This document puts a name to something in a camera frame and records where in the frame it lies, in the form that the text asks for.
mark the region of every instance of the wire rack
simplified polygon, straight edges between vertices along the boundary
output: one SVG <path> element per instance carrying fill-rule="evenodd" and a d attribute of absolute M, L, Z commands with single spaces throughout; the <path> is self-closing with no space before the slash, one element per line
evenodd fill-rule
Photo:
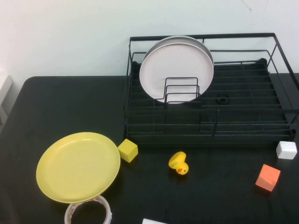
<path fill-rule="evenodd" d="M 167 144 L 183 146 L 227 145 L 228 143 L 258 143 L 273 146 L 281 140 L 293 140 L 298 125 L 299 109 L 284 108 L 280 102 L 272 73 L 280 73 L 274 63 L 275 52 L 279 52 L 296 88 L 299 83 L 281 49 L 275 34 L 236 35 L 190 35 L 200 39 L 242 39 L 272 38 L 272 51 L 267 49 L 212 49 L 214 53 L 242 53 L 243 55 L 263 53 L 268 58 L 255 60 L 215 61 L 211 85 L 202 95 L 195 77 L 169 77 L 165 80 L 163 102 L 152 99 L 141 87 L 139 69 L 141 62 L 135 55 L 146 52 L 131 51 L 132 42 L 158 41 L 166 36 L 131 37 L 129 44 L 127 80 L 125 88 L 124 115 L 126 137 L 139 144 Z M 172 104 L 169 96 L 182 94 L 169 92 L 173 86 L 187 79 L 191 91 L 183 94 L 194 95 L 194 100 Z M 283 97 L 287 91 L 282 85 Z"/>

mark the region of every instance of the table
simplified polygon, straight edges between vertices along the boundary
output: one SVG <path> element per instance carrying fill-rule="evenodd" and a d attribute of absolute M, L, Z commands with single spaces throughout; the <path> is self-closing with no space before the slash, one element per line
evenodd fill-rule
<path fill-rule="evenodd" d="M 0 186 L 21 223 L 63 223 L 67 204 L 48 199 L 36 183 L 36 166 L 56 140 L 97 132 L 119 145 L 125 77 L 33 77 L 26 81 L 0 135 Z M 168 168 L 177 151 L 190 170 Z M 140 147 L 103 194 L 113 224 L 149 218 L 169 224 L 298 223 L 298 156 L 278 160 L 275 149 Z M 254 183 L 263 164 L 281 170 L 271 194 Z"/>

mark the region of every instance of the white wall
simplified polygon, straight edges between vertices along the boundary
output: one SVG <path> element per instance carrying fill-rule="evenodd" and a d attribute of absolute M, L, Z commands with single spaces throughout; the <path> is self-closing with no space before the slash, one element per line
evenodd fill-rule
<path fill-rule="evenodd" d="M 299 72 L 298 0 L 0 0 L 9 112 L 32 76 L 125 75 L 128 39 L 274 32 Z"/>

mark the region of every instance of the rubber duck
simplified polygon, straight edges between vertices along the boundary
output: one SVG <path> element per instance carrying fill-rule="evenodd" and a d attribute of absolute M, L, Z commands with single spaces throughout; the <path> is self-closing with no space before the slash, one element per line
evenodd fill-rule
<path fill-rule="evenodd" d="M 175 169 L 178 174 L 185 175 L 189 171 L 189 166 L 185 163 L 186 153 L 177 152 L 169 160 L 168 166 Z"/>

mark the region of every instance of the clear tape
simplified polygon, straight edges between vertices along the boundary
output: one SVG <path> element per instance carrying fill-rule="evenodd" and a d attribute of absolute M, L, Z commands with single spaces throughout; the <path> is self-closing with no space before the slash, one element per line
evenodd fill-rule
<path fill-rule="evenodd" d="M 92 201 L 99 202 L 105 207 L 106 218 L 105 218 L 105 221 L 103 224 L 110 224 L 111 219 L 112 219 L 112 213 L 111 213 L 110 206 L 109 206 L 107 200 L 102 196 L 96 196 L 94 199 L 86 201 L 86 202 L 92 202 Z M 74 211 L 76 210 L 77 207 L 79 207 L 83 203 L 85 203 L 85 202 L 74 203 L 74 204 L 69 205 L 69 207 L 67 208 L 65 215 L 64 215 L 64 223 L 65 224 L 71 224 L 71 217 L 74 214 Z"/>

